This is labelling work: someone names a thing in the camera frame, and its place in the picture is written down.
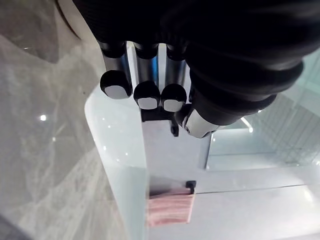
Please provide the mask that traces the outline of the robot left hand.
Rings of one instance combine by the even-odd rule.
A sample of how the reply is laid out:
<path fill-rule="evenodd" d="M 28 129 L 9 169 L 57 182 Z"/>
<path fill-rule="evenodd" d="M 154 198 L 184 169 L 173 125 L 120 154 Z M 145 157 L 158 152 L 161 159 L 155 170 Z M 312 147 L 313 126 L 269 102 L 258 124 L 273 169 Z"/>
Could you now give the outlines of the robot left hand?
<path fill-rule="evenodd" d="M 265 109 L 320 47 L 317 0 L 76 0 L 105 64 L 100 88 L 162 106 L 204 138 Z"/>

